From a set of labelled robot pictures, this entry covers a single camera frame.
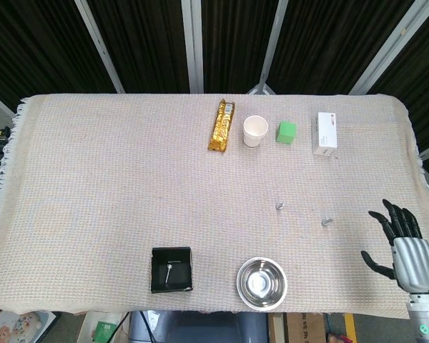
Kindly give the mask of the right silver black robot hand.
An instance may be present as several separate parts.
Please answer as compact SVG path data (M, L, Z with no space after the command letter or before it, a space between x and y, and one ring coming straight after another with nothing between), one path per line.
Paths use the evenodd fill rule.
M369 211L376 219L388 240L393 265L386 267L373 260L370 254L362 250L364 263L375 273L395 280L398 286L409 294L429 294L429 243L423 238L418 220L406 208L383 199L389 218Z

